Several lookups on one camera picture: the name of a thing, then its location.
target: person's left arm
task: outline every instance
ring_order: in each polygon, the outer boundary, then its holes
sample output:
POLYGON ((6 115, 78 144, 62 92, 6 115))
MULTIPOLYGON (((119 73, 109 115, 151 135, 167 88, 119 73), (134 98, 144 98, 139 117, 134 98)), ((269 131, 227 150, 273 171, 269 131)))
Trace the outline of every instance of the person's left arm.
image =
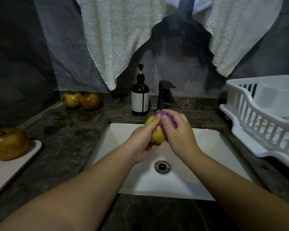
POLYGON ((0 223, 0 231, 96 230, 136 163, 158 147, 150 143, 158 114, 88 170, 28 202, 0 223))

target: black faucet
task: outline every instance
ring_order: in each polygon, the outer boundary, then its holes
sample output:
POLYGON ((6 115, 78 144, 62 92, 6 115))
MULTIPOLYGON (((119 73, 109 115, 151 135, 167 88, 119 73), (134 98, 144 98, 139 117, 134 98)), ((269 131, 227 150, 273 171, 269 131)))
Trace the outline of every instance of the black faucet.
POLYGON ((171 88, 176 88, 170 81, 161 80, 158 85, 158 108, 156 110, 162 110, 164 105, 175 104, 173 95, 170 91, 171 88))

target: countertop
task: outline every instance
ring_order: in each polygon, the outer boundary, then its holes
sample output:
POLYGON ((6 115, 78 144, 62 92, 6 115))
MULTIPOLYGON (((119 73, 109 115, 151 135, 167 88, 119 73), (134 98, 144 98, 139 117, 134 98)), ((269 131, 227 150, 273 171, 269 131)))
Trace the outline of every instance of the countertop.
MULTIPOLYGON (((136 117, 125 100, 102 100, 103 107, 93 112, 82 108, 66 109, 59 105, 24 128, 30 138, 43 143, 43 149, 0 192, 0 222, 39 194, 80 173, 110 123, 144 124, 153 115, 154 107, 150 107, 147 116, 136 117)), ((229 123, 214 108, 191 109, 195 105, 188 99, 182 107, 187 108, 174 110, 184 113, 193 128, 220 131, 258 178, 261 186, 289 201, 287 167, 275 159, 254 156, 231 133, 229 123)), ((117 196, 101 229, 193 230, 193 227, 199 226, 201 230, 233 228, 216 202, 121 194, 117 196)))

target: forearm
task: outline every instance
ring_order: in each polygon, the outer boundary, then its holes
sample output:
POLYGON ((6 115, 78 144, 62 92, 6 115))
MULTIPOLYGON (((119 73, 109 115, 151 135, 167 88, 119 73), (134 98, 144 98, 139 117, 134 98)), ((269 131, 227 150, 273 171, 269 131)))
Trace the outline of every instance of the forearm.
POLYGON ((289 203, 229 170, 200 149, 181 160, 242 230, 289 230, 289 203))
POLYGON ((96 230, 135 164, 132 154, 130 147, 121 145, 87 171, 20 208, 0 224, 0 230, 45 230, 47 222, 50 230, 96 230))

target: black pump top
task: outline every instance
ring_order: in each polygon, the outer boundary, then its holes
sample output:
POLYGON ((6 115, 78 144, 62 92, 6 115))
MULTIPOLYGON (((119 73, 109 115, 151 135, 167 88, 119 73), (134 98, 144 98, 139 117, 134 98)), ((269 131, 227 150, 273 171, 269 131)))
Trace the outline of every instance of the black pump top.
POLYGON ((144 67, 143 64, 138 64, 139 74, 137 75, 137 82, 144 82, 145 81, 144 74, 142 73, 143 67, 144 67))

